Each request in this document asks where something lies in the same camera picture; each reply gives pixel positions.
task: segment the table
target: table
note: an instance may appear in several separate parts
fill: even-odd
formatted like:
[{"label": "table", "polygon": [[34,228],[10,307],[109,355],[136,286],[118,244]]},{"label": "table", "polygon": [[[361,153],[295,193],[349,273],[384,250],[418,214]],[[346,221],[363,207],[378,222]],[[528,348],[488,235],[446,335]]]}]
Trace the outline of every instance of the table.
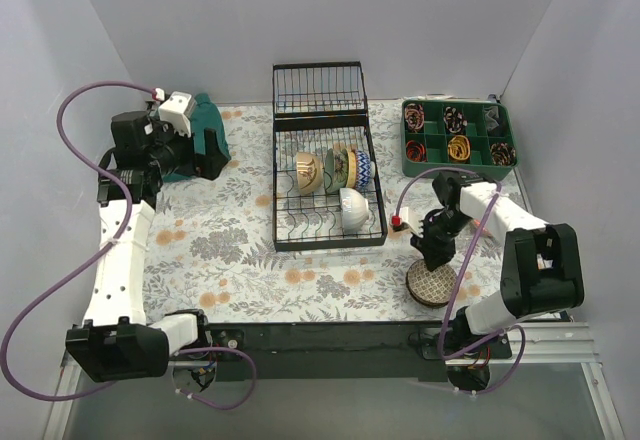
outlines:
[{"label": "table", "polygon": [[[401,101],[369,105],[371,134],[387,216],[409,178],[401,170]],[[210,322],[441,320],[444,308],[424,307],[405,287],[421,258],[408,232],[391,229],[382,247],[276,253],[272,222],[270,105],[220,108],[232,160],[218,179],[191,179],[162,188],[149,234],[143,287],[147,320],[202,308]],[[513,173],[503,192],[523,206]],[[439,206],[428,181],[405,204],[419,214]],[[452,261],[459,268],[473,235],[467,227]],[[499,288],[501,247],[481,238],[454,311]]]}]

